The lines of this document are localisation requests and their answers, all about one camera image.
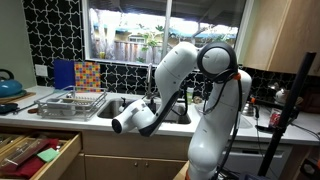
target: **black and white tile backsplash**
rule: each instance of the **black and white tile backsplash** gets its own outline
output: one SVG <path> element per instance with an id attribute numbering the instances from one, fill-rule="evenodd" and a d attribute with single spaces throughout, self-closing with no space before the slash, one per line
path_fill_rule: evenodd
<path id="1" fill-rule="evenodd" d="M 34 64 L 48 66 L 49 77 L 36 76 L 37 84 L 54 86 L 53 60 L 84 60 L 84 42 L 81 0 L 23 0 L 31 54 Z M 274 91 L 267 88 L 272 81 L 290 89 L 295 75 L 242 68 L 253 78 L 251 94 L 272 100 Z M 147 90 L 146 66 L 117 63 L 101 63 L 101 86 L 111 92 L 145 94 Z M 204 77 L 192 72 L 186 78 L 189 87 L 195 87 L 195 95 L 202 96 Z M 152 82 L 152 91 L 156 91 Z M 319 77 L 308 77 L 305 88 L 320 86 Z"/>

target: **red can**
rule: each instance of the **red can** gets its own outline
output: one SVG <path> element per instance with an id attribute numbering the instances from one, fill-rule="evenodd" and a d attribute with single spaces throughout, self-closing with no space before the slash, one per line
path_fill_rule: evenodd
<path id="1" fill-rule="evenodd" d="M 279 119 L 280 119 L 280 112 L 273 112 L 271 117 L 270 117 L 270 121 L 269 121 L 269 127 L 276 127 L 279 123 Z"/>

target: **open drawer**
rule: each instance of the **open drawer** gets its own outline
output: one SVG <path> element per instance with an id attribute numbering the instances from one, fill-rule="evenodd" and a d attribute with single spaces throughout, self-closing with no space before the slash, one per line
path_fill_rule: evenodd
<path id="1" fill-rule="evenodd" d="M 11 146 L 15 145 L 22 139 L 24 139 L 25 135 L 20 134 L 10 134 L 10 133 L 2 133 L 0 132 L 0 154 L 5 150 L 9 149 Z"/>
<path id="2" fill-rule="evenodd" d="M 10 155 L 14 154 L 17 152 L 17 149 L 23 148 L 26 144 L 29 142 L 32 142 L 30 144 L 34 144 L 34 142 L 37 142 L 40 144 L 39 139 L 39 134 L 41 134 L 41 137 L 45 137 L 44 139 L 59 139 L 57 147 L 59 146 L 59 154 L 50 162 L 44 163 L 44 165 L 29 179 L 32 180 L 54 180 L 54 179 L 59 179 L 59 177 L 63 174 L 63 172 L 68 168 L 68 166 L 71 164 L 73 159 L 79 154 L 81 151 L 81 137 L 80 134 L 77 133 L 67 133 L 67 132 L 40 132 L 40 133 L 33 133 L 30 136 L 25 137 L 18 143 L 14 144 L 10 148 L 6 149 L 2 153 L 0 153 L 0 166 L 2 165 L 1 162 L 5 158 L 10 157 Z M 23 161 L 21 164 L 15 164 L 16 169 L 18 169 L 21 166 L 25 165 L 26 161 Z M 23 177 L 17 177 L 15 175 L 12 175 L 13 173 L 7 173 L 5 172 L 4 168 L 2 168 L 2 172 L 0 172 L 0 179 L 1 178 L 10 178 L 10 179 L 24 179 Z"/>

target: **sponge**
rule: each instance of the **sponge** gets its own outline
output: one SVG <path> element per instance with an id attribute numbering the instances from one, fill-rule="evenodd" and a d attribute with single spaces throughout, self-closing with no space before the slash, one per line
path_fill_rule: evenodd
<path id="1" fill-rule="evenodd" d="M 52 161 L 57 155 L 59 154 L 59 152 L 55 151 L 52 148 L 49 148 L 45 151 L 42 151 L 41 153 L 38 153 L 37 156 L 39 158 L 41 158 L 43 161 L 45 162 L 50 162 Z"/>

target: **window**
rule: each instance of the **window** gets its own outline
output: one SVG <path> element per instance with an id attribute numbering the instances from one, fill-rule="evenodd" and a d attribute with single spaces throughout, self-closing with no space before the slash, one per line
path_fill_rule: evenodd
<path id="1" fill-rule="evenodd" d="M 246 0 L 87 0 L 86 58 L 159 64 L 181 41 L 199 48 L 224 41 L 237 48 L 245 5 Z"/>

